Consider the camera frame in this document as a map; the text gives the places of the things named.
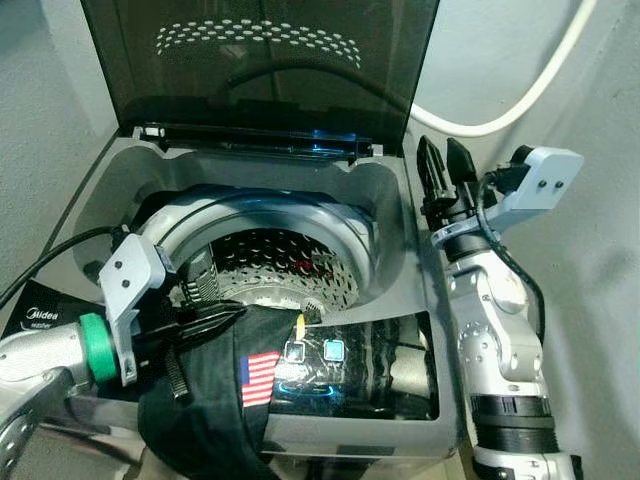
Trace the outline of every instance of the white cable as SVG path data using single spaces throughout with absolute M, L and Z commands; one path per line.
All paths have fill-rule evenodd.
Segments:
M 482 125 L 462 125 L 440 118 L 414 103 L 411 105 L 411 118 L 422 125 L 455 137 L 482 137 L 508 127 L 524 115 L 549 86 L 580 38 L 597 3 L 598 0 L 582 0 L 558 48 L 556 48 L 538 79 L 518 103 L 500 117 Z

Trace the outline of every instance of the black garment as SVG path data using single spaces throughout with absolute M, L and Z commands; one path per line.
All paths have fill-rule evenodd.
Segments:
M 242 357 L 281 352 L 298 312 L 250 306 L 217 338 L 180 355 L 193 402 L 173 400 L 166 377 L 140 400 L 142 438 L 192 479 L 275 479 L 258 453 L 269 405 L 242 407 Z

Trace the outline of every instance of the washing machine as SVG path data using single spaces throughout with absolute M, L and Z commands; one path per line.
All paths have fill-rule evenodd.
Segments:
M 276 369 L 265 453 L 450 455 L 454 337 L 405 136 L 437 1 L 82 3 L 119 130 L 51 242 L 125 224 L 178 268 L 171 302 L 313 308 Z M 38 278 L 99 302 L 110 252 L 92 239 Z M 72 407 L 135 430 L 137 394 Z

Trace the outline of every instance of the tinted transparent lid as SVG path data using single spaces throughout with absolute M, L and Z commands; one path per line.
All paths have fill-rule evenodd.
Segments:
M 437 0 L 83 0 L 120 126 L 397 147 Z

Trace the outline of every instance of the white wall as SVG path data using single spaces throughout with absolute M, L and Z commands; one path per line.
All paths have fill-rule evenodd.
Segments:
M 0 1 L 0 289 L 116 128 L 80 2 Z
M 483 169 L 523 143 L 586 158 L 560 206 L 506 243 L 546 294 L 544 371 L 559 437 L 584 456 L 590 480 L 640 478 L 640 4 L 626 3 L 600 2 L 559 77 L 514 128 L 465 141 Z M 443 0 L 418 102 L 462 123 L 492 120 L 531 84 L 576 6 Z

